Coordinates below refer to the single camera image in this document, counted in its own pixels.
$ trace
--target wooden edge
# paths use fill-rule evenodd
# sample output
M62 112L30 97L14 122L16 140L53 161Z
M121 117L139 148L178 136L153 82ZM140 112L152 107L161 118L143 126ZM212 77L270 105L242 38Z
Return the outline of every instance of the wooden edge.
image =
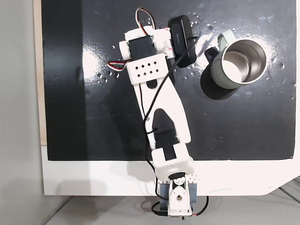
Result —
M43 35L42 35L42 3L41 0L33 1L34 39L36 53L37 73L37 99L40 141L42 146L47 145L45 89L44 89L44 60L43 60Z

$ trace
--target black mat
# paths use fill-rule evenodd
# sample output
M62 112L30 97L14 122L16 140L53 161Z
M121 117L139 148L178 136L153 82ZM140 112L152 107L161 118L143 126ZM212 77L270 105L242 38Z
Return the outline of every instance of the black mat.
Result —
M201 31L207 38L198 63L174 72L194 160L293 157L295 0L42 0L49 160L143 160L145 139L133 86L127 71L110 75L105 65L121 58L119 41L137 27L139 6L153 13L158 27L188 15L195 35ZM146 16L141 19L148 24ZM265 42L272 55L262 79L234 91L215 86L203 56L227 29L237 38Z

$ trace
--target cup handle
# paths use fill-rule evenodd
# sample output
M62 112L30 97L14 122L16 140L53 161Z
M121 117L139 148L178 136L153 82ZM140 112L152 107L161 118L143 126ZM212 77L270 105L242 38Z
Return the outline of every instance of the cup handle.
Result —
M231 30L227 30L220 34L217 38L220 51L231 45L233 42L235 42L235 40L235 36Z

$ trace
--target perforated plate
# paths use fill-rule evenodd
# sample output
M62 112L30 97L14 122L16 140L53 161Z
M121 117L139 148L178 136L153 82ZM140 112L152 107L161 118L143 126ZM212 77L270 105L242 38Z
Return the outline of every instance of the perforated plate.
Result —
M164 77L168 73L163 53L129 62L126 66L132 85Z
M195 173L193 173L191 175L187 175L186 177L187 177L187 182L191 183L191 184L197 184L199 181L199 178L198 178L197 174L195 174ZM165 181L158 180L158 183L159 184L169 184L170 180L165 180Z

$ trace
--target metal cup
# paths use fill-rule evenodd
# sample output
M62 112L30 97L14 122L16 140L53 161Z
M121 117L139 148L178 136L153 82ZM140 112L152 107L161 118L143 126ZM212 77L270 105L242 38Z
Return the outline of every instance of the metal cup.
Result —
M251 39L236 40L227 30L218 37L220 53L211 65L213 80L222 88L235 89L253 83L267 68L267 54Z

